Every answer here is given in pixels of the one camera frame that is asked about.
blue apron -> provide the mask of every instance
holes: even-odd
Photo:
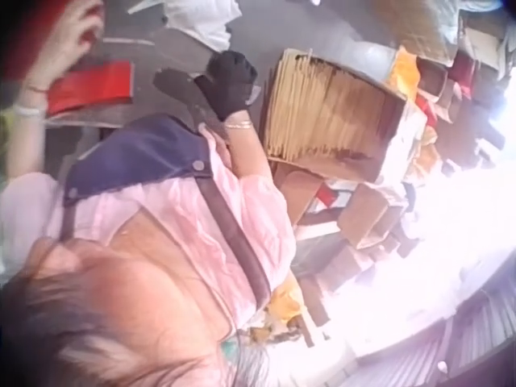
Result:
[[[94,195],[131,185],[193,177],[235,254],[255,295],[258,309],[270,299],[267,277],[251,244],[213,180],[206,139],[180,120],[154,114],[117,130],[78,160],[64,183],[61,239],[73,237],[75,205]]]

button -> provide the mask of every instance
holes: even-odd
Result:
[[[193,169],[195,169],[196,171],[204,170],[204,163],[200,160],[195,160],[194,163],[192,164],[192,166],[193,166]]]
[[[70,189],[70,191],[68,192],[68,197],[70,199],[75,199],[77,196],[79,196],[79,191],[77,191],[77,188]]]

bundle of sticks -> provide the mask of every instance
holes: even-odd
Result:
[[[393,133],[379,125],[384,89],[310,54],[286,50],[272,76],[265,147],[268,156],[374,157]]]

pink shirt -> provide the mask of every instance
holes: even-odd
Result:
[[[295,253],[295,238],[283,195],[268,179],[238,179],[227,155],[216,151],[214,137],[201,133],[210,145],[214,181],[253,246],[268,276],[271,290],[286,278]],[[41,236],[60,233],[63,208],[57,182],[42,173],[12,181],[0,198],[8,275],[18,271],[31,245]],[[116,231],[144,207],[181,245],[203,280],[219,296],[237,327],[256,312],[248,280],[227,246],[193,178],[169,179],[101,193],[77,206],[75,236],[108,245]]]

gloved hand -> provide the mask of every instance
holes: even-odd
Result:
[[[244,54],[225,51],[212,57],[205,75],[195,78],[218,119],[225,121],[231,114],[247,109],[256,80],[256,69]]]

